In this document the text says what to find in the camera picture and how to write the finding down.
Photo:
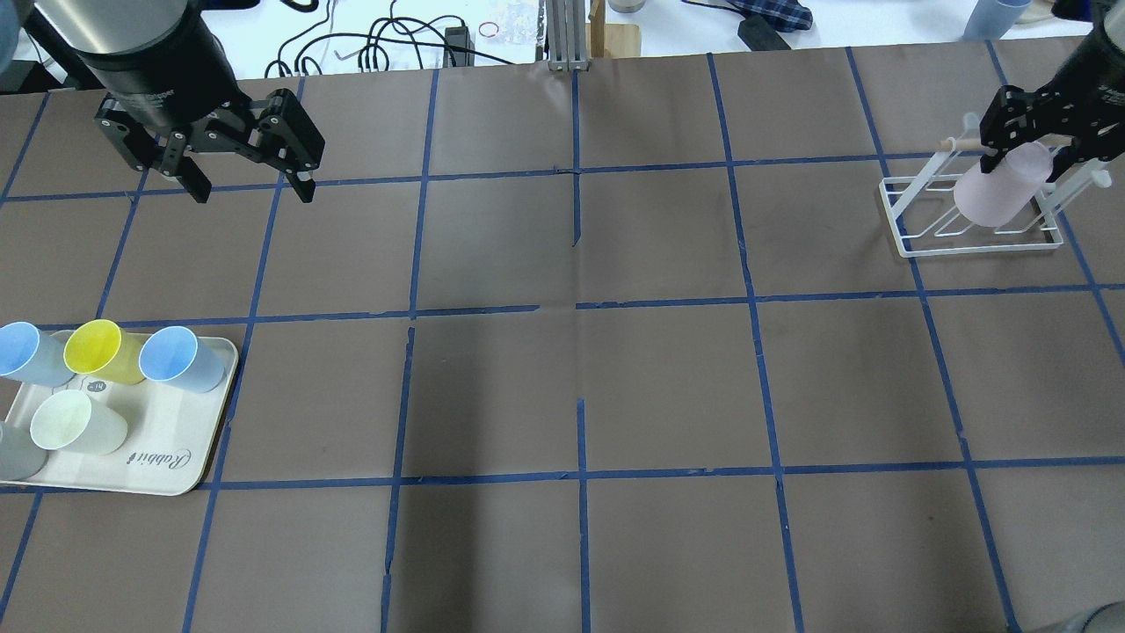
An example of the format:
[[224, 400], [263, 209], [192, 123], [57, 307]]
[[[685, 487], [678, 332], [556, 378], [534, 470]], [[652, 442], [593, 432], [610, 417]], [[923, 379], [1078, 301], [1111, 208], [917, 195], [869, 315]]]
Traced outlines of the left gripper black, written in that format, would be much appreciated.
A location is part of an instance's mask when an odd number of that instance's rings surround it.
[[188, 150], [270, 165], [302, 204], [312, 204], [324, 136], [292, 90], [250, 103], [200, 13], [79, 13], [74, 48], [118, 105], [97, 117], [128, 168], [163, 168], [158, 133], [173, 151], [168, 171], [196, 204], [208, 202], [213, 186], [194, 159], [182, 157]]

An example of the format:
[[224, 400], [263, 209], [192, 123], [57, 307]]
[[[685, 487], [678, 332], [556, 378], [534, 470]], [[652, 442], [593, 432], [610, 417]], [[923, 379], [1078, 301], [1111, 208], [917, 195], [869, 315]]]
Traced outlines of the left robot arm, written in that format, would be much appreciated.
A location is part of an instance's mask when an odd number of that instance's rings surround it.
[[200, 1], [37, 1], [107, 89], [94, 116], [129, 168], [156, 170], [197, 204], [212, 181], [196, 155], [234, 155], [273, 168], [304, 204], [324, 136], [296, 93], [254, 100], [242, 92]]

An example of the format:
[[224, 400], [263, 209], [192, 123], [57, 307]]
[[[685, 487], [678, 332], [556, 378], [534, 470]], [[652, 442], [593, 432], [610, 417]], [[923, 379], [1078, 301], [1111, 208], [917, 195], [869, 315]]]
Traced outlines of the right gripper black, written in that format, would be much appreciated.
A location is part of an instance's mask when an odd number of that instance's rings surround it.
[[1034, 91], [1002, 85], [979, 126], [992, 173], [1012, 150], [1048, 136], [1072, 139], [1052, 160], [1048, 183], [1076, 164], [1112, 162], [1124, 151], [1124, 17], [1106, 13], [1048, 83]]

